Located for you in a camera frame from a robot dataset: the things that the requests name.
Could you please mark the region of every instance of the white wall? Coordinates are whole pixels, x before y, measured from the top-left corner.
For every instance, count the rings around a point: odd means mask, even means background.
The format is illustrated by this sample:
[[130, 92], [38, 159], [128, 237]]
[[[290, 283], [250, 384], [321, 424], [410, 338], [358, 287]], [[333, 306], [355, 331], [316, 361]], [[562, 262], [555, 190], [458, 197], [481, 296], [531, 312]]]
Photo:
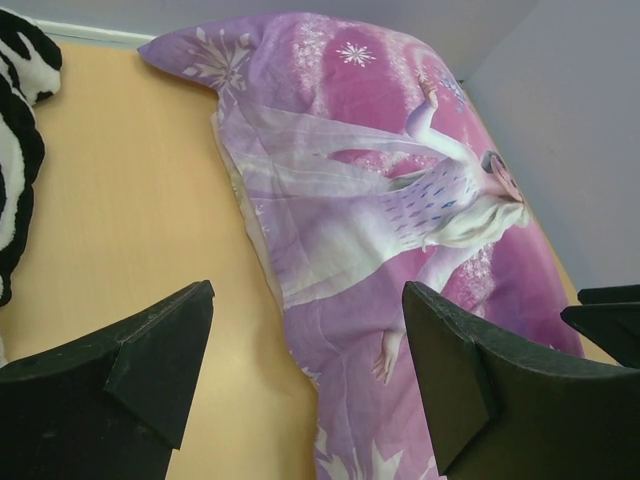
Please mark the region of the white wall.
[[157, 35], [255, 13], [312, 11], [410, 33], [467, 78], [539, 0], [0, 0], [39, 20]]
[[466, 84], [578, 288], [640, 283], [639, 21], [542, 0]]

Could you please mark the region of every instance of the zebra print plush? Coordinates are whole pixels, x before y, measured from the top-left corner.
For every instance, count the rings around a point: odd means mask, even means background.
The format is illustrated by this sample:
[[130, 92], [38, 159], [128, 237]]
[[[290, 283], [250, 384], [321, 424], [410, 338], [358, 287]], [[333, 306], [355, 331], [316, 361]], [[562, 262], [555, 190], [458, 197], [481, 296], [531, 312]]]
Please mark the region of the zebra print plush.
[[45, 155], [32, 105], [59, 90], [61, 67], [60, 49], [33, 20], [0, 8], [0, 306], [11, 299]]

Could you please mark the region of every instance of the elsa print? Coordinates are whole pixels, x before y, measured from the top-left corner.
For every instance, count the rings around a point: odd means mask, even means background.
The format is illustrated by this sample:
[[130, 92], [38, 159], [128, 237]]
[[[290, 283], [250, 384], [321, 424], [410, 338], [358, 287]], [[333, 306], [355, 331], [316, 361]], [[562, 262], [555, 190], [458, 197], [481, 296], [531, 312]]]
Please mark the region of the elsa print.
[[[523, 198], [500, 156], [481, 160], [434, 130], [434, 83], [419, 78], [424, 101], [408, 116], [406, 134], [241, 105], [242, 118], [221, 127], [242, 134], [249, 121], [260, 141], [229, 153], [255, 204], [282, 231], [265, 232], [284, 309], [331, 298], [373, 275], [388, 260], [434, 246], [412, 280], [441, 292], [454, 271], [513, 225], [526, 226]], [[426, 170], [386, 178], [331, 159], [346, 149], [435, 156]], [[401, 291], [407, 278], [393, 278]], [[401, 306], [384, 331], [373, 373], [389, 382], [405, 335]]]

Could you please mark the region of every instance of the pillow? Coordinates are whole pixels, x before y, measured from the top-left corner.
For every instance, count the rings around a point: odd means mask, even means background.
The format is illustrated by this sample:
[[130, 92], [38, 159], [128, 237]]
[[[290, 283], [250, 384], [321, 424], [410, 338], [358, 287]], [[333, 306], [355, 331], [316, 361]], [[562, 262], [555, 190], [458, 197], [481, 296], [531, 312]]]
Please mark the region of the pillow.
[[140, 53], [218, 92], [248, 234], [318, 388], [318, 478], [439, 478], [403, 335], [408, 280], [581, 354], [546, 240], [429, 46], [292, 13], [188, 28]]

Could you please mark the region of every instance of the wooden table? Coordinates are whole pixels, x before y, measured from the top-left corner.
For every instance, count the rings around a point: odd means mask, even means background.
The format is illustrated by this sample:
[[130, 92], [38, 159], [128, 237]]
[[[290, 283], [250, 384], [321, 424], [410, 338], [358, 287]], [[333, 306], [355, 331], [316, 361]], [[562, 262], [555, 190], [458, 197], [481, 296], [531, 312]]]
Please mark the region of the wooden table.
[[313, 478], [316, 394], [291, 360], [209, 117], [211, 90], [135, 52], [63, 45], [62, 91], [36, 108], [47, 144], [7, 356], [118, 321], [195, 281], [216, 291], [183, 448], [168, 479]]

